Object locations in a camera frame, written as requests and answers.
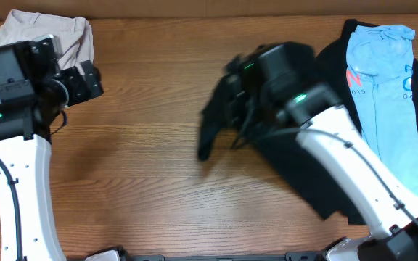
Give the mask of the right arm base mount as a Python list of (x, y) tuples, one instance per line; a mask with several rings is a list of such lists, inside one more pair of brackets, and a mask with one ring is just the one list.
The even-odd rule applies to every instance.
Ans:
[(358, 247), (371, 239), (371, 236), (359, 239), (341, 239), (329, 250), (324, 251), (324, 259), (326, 261), (359, 261)]

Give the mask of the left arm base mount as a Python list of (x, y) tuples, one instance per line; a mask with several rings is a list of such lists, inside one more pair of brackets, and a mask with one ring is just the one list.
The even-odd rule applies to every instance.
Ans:
[(131, 261), (131, 258), (122, 246), (114, 246), (90, 254), (84, 261)]

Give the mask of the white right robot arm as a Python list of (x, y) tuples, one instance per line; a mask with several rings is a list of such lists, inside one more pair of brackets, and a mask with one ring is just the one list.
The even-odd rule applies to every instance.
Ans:
[(246, 111), (241, 128), (269, 119), (266, 138), (294, 136), (331, 175), (362, 216), (368, 235), (343, 238), (310, 260), (418, 260), (418, 196), (369, 148), (339, 96), (303, 80), (283, 43), (258, 47), (227, 66), (234, 92), (228, 117)]

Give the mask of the plain black t-shirt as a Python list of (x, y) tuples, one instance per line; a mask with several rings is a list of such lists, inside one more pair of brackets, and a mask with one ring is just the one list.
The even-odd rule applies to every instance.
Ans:
[(319, 214), (327, 219), (335, 212), (347, 217), (351, 225), (362, 225), (364, 219), (337, 182), (309, 152), (302, 149), (294, 133), (279, 134), (280, 130), (295, 127), (284, 111), (288, 98), (314, 83), (320, 83), (314, 64), (314, 50), (304, 43), (284, 42), (267, 45), (261, 57), (266, 82), (248, 134), (239, 134), (229, 123), (227, 105), (229, 88), (226, 72), (219, 80), (209, 102), (202, 111), (197, 157), (210, 157), (216, 136), (224, 128), (233, 128), (237, 137), (232, 149), (253, 146), (286, 182), (294, 188)]

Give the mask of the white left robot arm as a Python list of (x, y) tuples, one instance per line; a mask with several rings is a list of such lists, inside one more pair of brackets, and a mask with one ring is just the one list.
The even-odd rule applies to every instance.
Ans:
[(65, 260), (49, 186), (51, 124), (65, 108), (101, 96), (90, 60), (60, 69), (51, 34), (0, 46), (2, 260)]

